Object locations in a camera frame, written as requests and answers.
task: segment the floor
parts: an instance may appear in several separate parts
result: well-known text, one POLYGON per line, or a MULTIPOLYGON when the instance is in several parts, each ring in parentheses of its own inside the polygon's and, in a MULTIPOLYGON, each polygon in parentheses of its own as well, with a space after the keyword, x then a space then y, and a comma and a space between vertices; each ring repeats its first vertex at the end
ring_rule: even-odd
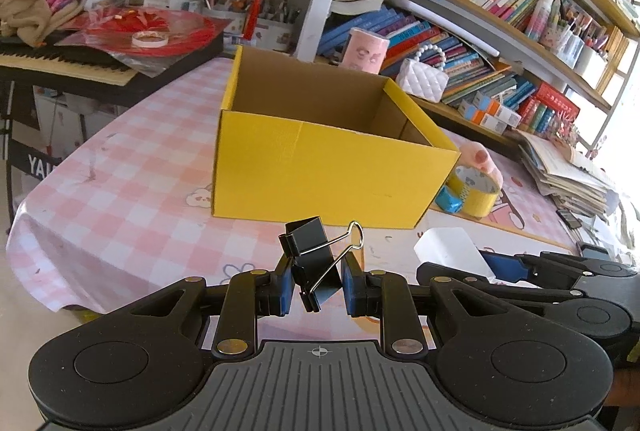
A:
MULTIPOLYGON (((40 145, 39 133, 20 125, 15 127, 15 138, 40 145)), ((1 172, 0 191, 5 187, 1 172)), ((0 237, 4 238, 0 250, 0 431, 35 431, 43 420, 29 391, 29 361, 41 345, 76 326, 78 319, 71 312, 46 309, 14 277, 4 255, 4 230, 9 227, 4 196, 0 194, 0 237)))

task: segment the masking tape roll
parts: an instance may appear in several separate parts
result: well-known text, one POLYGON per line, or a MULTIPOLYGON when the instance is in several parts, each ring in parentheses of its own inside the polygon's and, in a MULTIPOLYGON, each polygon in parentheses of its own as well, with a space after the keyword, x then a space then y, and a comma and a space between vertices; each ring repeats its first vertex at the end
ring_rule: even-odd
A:
POLYGON ((169 36, 162 32, 146 30, 136 32, 131 36, 131 44, 138 48, 162 48, 169 43, 169 36))
POLYGON ((500 194, 498 184, 473 167, 456 167, 447 185, 462 200, 462 212, 475 218, 488 216, 500 194))

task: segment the piano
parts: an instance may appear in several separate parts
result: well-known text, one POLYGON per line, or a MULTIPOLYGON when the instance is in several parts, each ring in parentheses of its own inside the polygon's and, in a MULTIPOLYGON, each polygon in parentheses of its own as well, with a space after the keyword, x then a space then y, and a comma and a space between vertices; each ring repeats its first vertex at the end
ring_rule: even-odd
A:
POLYGON ((223 50, 220 33, 209 45, 188 54, 157 77, 147 77, 101 50, 54 46, 66 35, 67 32, 55 32, 41 48, 31 48, 15 37, 0 38, 0 80, 131 107, 223 50))

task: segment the white handbag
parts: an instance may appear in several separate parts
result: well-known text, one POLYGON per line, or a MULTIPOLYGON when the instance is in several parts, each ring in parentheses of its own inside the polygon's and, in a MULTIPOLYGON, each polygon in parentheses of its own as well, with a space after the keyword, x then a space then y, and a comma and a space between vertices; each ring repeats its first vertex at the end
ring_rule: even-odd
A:
POLYGON ((405 59, 400 66, 396 82, 402 91, 420 96, 431 102, 439 102, 449 82, 449 75, 442 71, 447 56, 439 46, 422 46, 413 59, 405 59), (440 62, 430 66, 420 62, 420 56, 427 50, 435 50, 440 55, 440 62))

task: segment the pearl handle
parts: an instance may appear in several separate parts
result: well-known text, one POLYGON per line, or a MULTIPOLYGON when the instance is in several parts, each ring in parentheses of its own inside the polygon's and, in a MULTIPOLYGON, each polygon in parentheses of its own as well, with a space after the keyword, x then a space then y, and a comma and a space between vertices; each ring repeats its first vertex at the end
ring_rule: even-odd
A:
POLYGON ((434 68, 442 70, 444 68, 445 62, 447 62, 447 56, 442 51, 442 48, 440 48, 439 46, 436 46, 436 45, 424 45, 424 46, 421 46, 418 49, 418 51, 415 53, 414 61, 420 61, 420 57, 422 57, 422 54, 424 52, 428 51, 428 50, 436 50, 436 52, 440 55, 440 62, 438 64, 436 64, 434 66, 434 68))

